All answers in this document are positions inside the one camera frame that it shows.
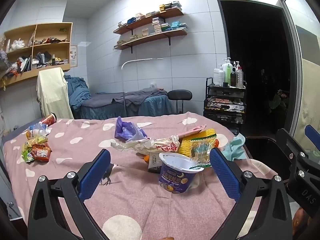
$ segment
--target black stool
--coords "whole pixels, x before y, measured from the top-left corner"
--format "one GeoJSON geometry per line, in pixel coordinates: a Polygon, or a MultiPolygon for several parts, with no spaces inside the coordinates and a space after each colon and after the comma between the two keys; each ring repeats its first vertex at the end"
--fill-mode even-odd
{"type": "Polygon", "coordinates": [[[181,100],[182,113],[183,113],[183,100],[191,100],[192,93],[189,90],[172,90],[168,92],[168,98],[170,100],[176,100],[177,114],[178,114],[178,100],[181,100]]]}

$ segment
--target light blue tissue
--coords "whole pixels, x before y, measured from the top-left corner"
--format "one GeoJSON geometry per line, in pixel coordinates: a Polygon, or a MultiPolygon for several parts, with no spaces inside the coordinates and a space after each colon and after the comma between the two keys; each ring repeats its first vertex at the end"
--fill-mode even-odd
{"type": "Polygon", "coordinates": [[[233,161],[234,159],[247,159],[244,149],[242,148],[244,142],[244,136],[239,133],[231,142],[226,144],[224,150],[221,152],[228,161],[233,161]]]}

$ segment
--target blue gripper pad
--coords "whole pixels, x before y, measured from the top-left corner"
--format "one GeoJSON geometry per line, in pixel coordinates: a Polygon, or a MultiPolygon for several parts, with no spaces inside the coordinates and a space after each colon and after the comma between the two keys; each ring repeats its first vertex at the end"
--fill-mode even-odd
{"type": "Polygon", "coordinates": [[[307,125],[304,129],[304,134],[320,151],[320,134],[311,125],[307,125]]]}
{"type": "Polygon", "coordinates": [[[238,202],[241,197],[239,181],[215,148],[210,151],[210,163],[228,197],[238,202]]]}
{"type": "Polygon", "coordinates": [[[78,196],[82,202],[92,197],[94,191],[96,190],[99,182],[103,177],[103,174],[106,172],[107,168],[110,165],[110,152],[106,149],[103,150],[103,153],[93,163],[86,175],[80,181],[78,196]]]}

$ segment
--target red can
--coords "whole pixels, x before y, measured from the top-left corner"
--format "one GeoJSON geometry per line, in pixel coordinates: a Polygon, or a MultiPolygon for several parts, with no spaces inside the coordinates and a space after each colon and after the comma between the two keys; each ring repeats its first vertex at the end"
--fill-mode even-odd
{"type": "Polygon", "coordinates": [[[47,126],[54,124],[57,121],[57,116],[54,113],[50,113],[40,123],[45,123],[47,126]]]}

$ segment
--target dark brown bottle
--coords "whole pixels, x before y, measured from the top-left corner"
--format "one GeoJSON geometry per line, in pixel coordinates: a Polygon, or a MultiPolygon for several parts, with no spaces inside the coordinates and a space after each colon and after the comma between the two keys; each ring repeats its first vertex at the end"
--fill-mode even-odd
{"type": "Polygon", "coordinates": [[[230,74],[230,86],[235,87],[236,86],[236,69],[232,68],[232,72],[230,74]]]}

